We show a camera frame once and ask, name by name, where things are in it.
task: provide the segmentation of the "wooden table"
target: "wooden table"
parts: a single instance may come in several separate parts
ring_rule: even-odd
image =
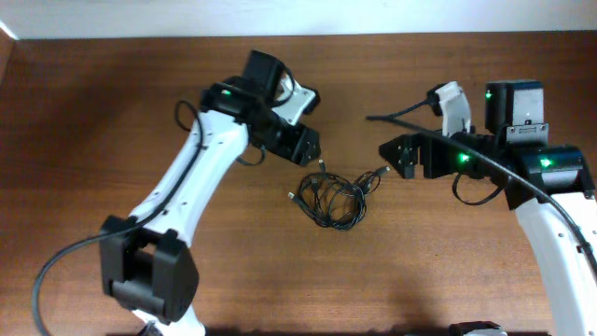
[[[378,145],[406,132],[365,115],[412,105],[450,80],[464,87],[480,130],[486,81],[543,81],[551,143],[578,145],[597,169],[595,33],[19,41],[0,90],[0,333],[34,333],[41,265],[145,198],[187,136],[174,124],[175,101],[196,101],[240,74],[250,49],[276,55],[319,90],[322,103],[303,121],[320,132],[328,171],[350,179],[384,165]],[[440,125],[429,110],[405,118]],[[363,332],[492,320],[553,331],[533,252],[504,196],[470,207],[451,195],[450,176],[392,172],[363,222],[324,230],[286,197],[317,169],[272,155],[229,169],[192,246],[201,274],[193,304],[208,327]],[[492,189],[468,181],[462,194]],[[50,271],[42,307],[56,335],[142,327],[102,294],[97,246]]]

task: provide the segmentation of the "black plastic housing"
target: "black plastic housing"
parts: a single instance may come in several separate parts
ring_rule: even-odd
[[[136,218],[108,217],[101,234],[134,226]],[[139,229],[100,242],[104,294],[129,310],[140,309],[169,324],[187,311],[199,285],[199,273],[187,245],[168,230]],[[155,252],[143,250],[155,245]]]
[[[582,152],[576,147],[514,147],[507,156],[514,164],[518,175],[549,195],[582,192],[589,198],[595,193],[589,166]],[[548,160],[552,164],[544,166],[542,160]],[[516,209],[533,197],[531,191],[517,182],[510,181],[506,186],[506,199],[510,210]]]
[[[499,128],[513,124],[514,92],[519,90],[543,89],[537,80],[509,80],[489,82],[485,85],[490,98],[485,102],[485,128],[496,134]]]
[[[285,65],[277,58],[261,51],[251,50],[244,67],[243,78],[254,82],[258,90],[263,92],[265,103],[271,105],[284,70]]]
[[[431,106],[431,110],[433,111],[433,114],[436,115],[436,117],[441,117],[444,115],[443,111],[441,110],[441,107],[439,106],[439,95],[436,93],[436,91],[437,89],[440,89],[446,84],[448,83],[437,84],[435,87],[431,88],[431,90],[427,92],[427,103],[429,104],[429,106]]]
[[[493,155],[493,137],[468,133],[455,133],[452,138],[473,149]],[[423,165],[424,178],[438,178],[453,173],[466,174],[471,178],[494,178],[491,170],[471,158],[458,162],[460,150],[436,139],[423,135],[403,134],[380,146],[380,155],[388,161],[403,178],[414,178],[414,166]]]

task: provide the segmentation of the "cable bundle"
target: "cable bundle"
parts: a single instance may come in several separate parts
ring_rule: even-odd
[[[315,224],[340,231],[347,231],[363,220],[367,212],[367,195],[377,189],[382,182],[382,175],[390,171],[390,167],[382,167],[374,172],[363,173],[351,183],[344,177],[328,173],[323,160],[319,161],[319,167],[321,172],[306,175],[298,186],[298,194],[289,192],[288,197],[298,204]],[[312,202],[307,202],[304,198],[304,195],[309,193],[312,196],[308,196],[308,199],[312,199]],[[333,205],[339,195],[350,198],[351,210],[339,218],[334,218]]]

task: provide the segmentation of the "cable connector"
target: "cable connector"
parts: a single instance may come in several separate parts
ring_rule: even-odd
[[[296,197],[296,195],[292,192],[288,192],[288,198],[292,200],[292,202],[298,204],[300,207],[305,206],[305,203],[300,200],[300,197]]]
[[[311,190],[313,190],[315,195],[317,195],[317,192],[319,192],[319,182],[315,177],[311,179]]]
[[[324,161],[319,159],[319,169],[321,170],[322,173],[326,173],[326,165],[324,164]]]
[[[379,177],[382,177],[383,175],[386,175],[390,170],[391,170],[390,167],[385,166],[385,167],[382,167],[382,168],[378,168],[375,171],[375,174],[377,174]]]

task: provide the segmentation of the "green led light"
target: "green led light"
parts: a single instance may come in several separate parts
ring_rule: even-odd
[[[458,155],[458,161],[460,163],[465,163],[465,162],[468,162],[469,160],[470,160],[470,156],[469,155],[462,154],[462,153]]]
[[[543,168],[548,168],[550,165],[553,164],[553,161],[550,159],[541,159],[539,161],[541,162],[541,165],[543,166]]]

